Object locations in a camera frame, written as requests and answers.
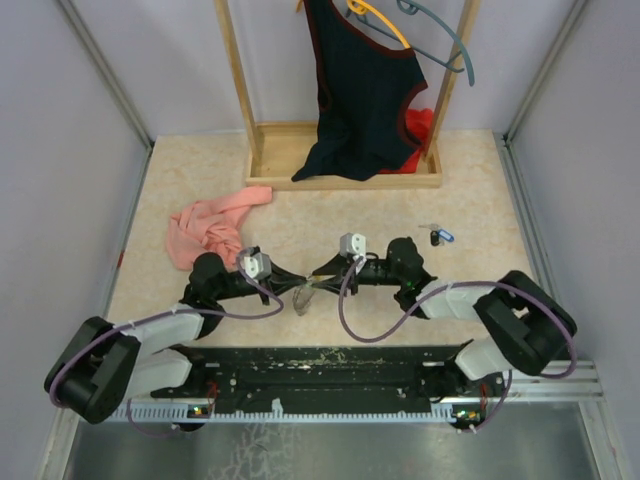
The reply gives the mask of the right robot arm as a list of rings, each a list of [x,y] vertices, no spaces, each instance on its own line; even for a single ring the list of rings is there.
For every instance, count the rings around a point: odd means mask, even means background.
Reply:
[[[529,276],[512,270],[498,281],[444,282],[429,274],[410,237],[392,240],[383,258],[368,252],[360,234],[346,234],[340,251],[314,270],[320,289],[337,294],[343,303],[360,286],[395,286],[402,317],[385,333],[363,337],[339,317],[346,333],[360,343],[373,344],[393,335],[409,318],[477,321],[488,335],[464,344],[447,370],[448,387],[470,395],[482,378],[503,371],[549,377],[546,368],[560,354],[569,357],[562,377],[573,373],[578,355],[573,318]]]

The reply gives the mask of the large keyring with small rings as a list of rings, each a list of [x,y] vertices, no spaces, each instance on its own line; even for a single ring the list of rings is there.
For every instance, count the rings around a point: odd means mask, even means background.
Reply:
[[[316,283],[320,281],[318,276],[309,276],[305,283],[294,289],[292,304],[298,316],[304,316],[311,305],[311,301],[316,293]]]

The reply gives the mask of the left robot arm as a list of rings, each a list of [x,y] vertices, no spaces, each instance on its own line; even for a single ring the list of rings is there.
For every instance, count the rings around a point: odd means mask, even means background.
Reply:
[[[225,318],[240,319],[221,301],[257,295],[264,305],[277,305],[264,313],[269,318],[283,310],[282,294],[306,282],[258,248],[241,251],[235,266],[230,271],[220,255],[201,254],[182,299],[168,310],[121,324],[100,316],[85,320],[45,379],[51,403],[98,424],[133,398],[158,390],[201,394],[208,373],[184,346],[211,334]]]

